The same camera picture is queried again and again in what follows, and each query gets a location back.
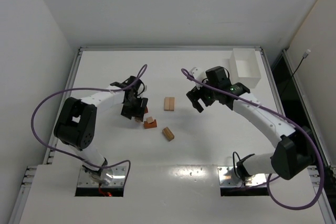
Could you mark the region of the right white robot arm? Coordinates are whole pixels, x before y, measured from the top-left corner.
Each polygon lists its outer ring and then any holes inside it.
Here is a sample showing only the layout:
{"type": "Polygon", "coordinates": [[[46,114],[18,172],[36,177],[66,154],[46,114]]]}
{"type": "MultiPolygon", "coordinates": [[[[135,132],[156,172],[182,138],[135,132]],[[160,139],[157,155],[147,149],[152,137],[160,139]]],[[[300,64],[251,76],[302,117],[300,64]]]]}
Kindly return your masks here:
{"type": "Polygon", "coordinates": [[[217,101],[248,120],[274,147],[272,153],[249,154],[239,160],[235,171],[241,180],[256,174],[277,174],[290,180],[316,161],[317,152],[309,129],[295,126],[262,106],[248,87],[231,82],[224,67],[206,71],[195,67],[191,71],[182,69],[182,73],[196,83],[186,96],[198,112],[204,110],[201,102],[210,106],[217,101]]]}

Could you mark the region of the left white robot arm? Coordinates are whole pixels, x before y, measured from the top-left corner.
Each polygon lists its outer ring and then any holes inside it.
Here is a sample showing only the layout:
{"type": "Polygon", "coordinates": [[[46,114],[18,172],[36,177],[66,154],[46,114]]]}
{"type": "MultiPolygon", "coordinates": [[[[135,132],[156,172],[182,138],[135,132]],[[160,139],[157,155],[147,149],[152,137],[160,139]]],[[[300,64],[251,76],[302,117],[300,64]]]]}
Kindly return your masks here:
{"type": "Polygon", "coordinates": [[[111,168],[102,168],[108,165],[107,159],[92,143],[97,115],[121,104],[123,117],[142,122],[148,103],[148,99],[143,96],[145,91],[146,85],[135,76],[130,76],[122,83],[111,83],[107,91],[65,100],[54,128],[54,136],[83,159],[82,166],[92,180],[107,184],[113,178],[111,168]]]}

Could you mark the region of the white plastic box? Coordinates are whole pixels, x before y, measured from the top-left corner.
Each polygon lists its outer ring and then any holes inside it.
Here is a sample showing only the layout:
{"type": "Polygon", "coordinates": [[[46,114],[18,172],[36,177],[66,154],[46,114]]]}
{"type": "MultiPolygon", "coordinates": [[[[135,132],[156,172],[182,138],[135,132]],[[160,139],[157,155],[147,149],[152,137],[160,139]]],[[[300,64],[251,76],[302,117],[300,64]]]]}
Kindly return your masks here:
{"type": "Polygon", "coordinates": [[[254,89],[261,80],[255,49],[234,48],[229,59],[230,80],[254,89]]]}

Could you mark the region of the light long wood block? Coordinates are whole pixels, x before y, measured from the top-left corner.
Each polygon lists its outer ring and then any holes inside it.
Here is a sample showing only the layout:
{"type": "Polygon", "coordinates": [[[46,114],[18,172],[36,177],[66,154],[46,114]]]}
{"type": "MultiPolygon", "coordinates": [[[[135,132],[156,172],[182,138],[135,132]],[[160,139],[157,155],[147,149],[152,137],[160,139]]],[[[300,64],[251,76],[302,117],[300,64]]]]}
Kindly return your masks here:
{"type": "Polygon", "coordinates": [[[175,110],[175,97],[170,97],[169,99],[169,110],[170,111],[175,110]]]}
{"type": "Polygon", "coordinates": [[[170,110],[170,97],[164,98],[164,111],[170,110]]]}

